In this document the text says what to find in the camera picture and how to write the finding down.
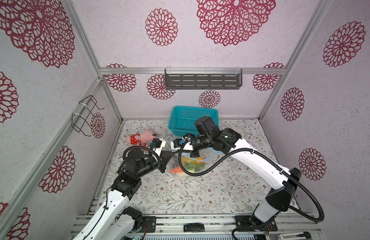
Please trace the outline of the orange carrot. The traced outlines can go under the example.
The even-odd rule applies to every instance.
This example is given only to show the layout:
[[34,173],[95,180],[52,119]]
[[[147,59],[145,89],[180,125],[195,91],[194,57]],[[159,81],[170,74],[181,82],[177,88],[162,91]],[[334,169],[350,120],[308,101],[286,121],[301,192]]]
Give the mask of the orange carrot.
[[177,167],[177,168],[172,169],[172,170],[170,171],[170,173],[172,173],[172,174],[183,174],[183,173],[184,173],[184,171],[182,170],[182,168],[181,168],[181,167]]

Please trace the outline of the clear zip top bag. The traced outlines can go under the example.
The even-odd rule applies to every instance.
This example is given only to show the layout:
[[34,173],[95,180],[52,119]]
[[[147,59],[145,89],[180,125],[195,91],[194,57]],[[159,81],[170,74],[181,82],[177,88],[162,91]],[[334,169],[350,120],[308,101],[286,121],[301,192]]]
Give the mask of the clear zip top bag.
[[[192,158],[190,153],[182,153],[181,161],[184,168],[193,174],[201,173],[206,169],[210,168],[218,159],[220,159],[223,154],[213,149],[202,150],[199,152],[200,156],[197,158]],[[179,154],[176,154],[170,160],[168,165],[169,173],[177,177],[189,177],[180,167]]]

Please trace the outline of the white radish with leaves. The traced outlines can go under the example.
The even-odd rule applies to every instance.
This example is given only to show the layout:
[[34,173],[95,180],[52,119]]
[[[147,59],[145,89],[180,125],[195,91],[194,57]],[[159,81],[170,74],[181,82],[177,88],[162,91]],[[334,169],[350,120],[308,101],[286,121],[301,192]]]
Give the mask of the white radish with leaves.
[[200,173],[205,169],[205,166],[204,162],[188,162],[185,164],[185,169],[190,173]]

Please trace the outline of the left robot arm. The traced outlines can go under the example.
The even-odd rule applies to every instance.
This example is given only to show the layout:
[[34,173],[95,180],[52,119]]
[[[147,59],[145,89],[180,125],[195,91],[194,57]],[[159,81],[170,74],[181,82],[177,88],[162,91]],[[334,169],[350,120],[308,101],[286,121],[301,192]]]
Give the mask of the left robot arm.
[[129,206],[142,185],[142,177],[158,169],[161,173],[176,151],[151,150],[132,146],[123,153],[123,163],[114,183],[106,190],[106,199],[76,240],[121,240],[142,226],[142,212]]

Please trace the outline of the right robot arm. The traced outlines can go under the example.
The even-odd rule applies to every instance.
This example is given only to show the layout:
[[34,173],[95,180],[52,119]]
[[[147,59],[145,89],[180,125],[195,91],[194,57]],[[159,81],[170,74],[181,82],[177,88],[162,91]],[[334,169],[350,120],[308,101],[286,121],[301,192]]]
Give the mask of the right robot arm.
[[288,211],[297,185],[282,172],[285,171],[299,180],[301,172],[298,169],[290,170],[272,160],[267,160],[262,153],[253,149],[239,133],[230,128],[220,130],[210,117],[204,116],[195,121],[194,125],[199,135],[189,144],[193,150],[213,148],[223,152],[226,157],[231,154],[233,158],[255,171],[270,185],[270,192],[251,216],[250,221],[253,226],[272,221],[272,218],[279,212]]

